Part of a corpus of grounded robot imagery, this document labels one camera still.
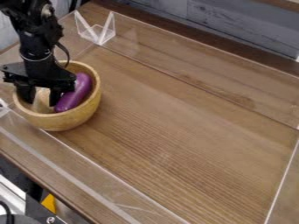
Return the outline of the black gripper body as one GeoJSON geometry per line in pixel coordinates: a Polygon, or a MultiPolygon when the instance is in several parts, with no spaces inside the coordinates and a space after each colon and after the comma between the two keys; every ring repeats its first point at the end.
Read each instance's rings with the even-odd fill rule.
{"type": "Polygon", "coordinates": [[[61,66],[52,54],[35,58],[21,54],[21,61],[0,66],[4,81],[12,83],[19,92],[33,90],[36,87],[69,92],[75,90],[76,77],[61,66]]]}

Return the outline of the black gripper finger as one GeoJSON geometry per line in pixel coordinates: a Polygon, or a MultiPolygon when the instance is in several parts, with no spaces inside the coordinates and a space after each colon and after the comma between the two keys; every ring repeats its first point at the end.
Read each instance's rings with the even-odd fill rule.
{"type": "Polygon", "coordinates": [[[53,107],[59,100],[61,98],[61,90],[59,88],[52,88],[51,89],[51,94],[49,94],[49,106],[53,107]]]}
{"type": "Polygon", "coordinates": [[[16,93],[19,97],[29,104],[33,103],[36,89],[35,86],[29,85],[25,82],[16,83],[16,93]]]}

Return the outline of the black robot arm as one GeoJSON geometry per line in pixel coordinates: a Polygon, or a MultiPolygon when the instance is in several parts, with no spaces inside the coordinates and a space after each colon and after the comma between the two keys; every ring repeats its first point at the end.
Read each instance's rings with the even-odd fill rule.
{"type": "Polygon", "coordinates": [[[59,47],[69,57],[69,51],[60,43],[63,27],[55,16],[51,0],[0,0],[0,11],[9,17],[19,35],[21,62],[0,66],[4,82],[12,83],[17,95],[33,103],[36,88],[51,90],[49,105],[55,106],[61,94],[75,90],[76,75],[67,70],[53,55],[59,47]]]}

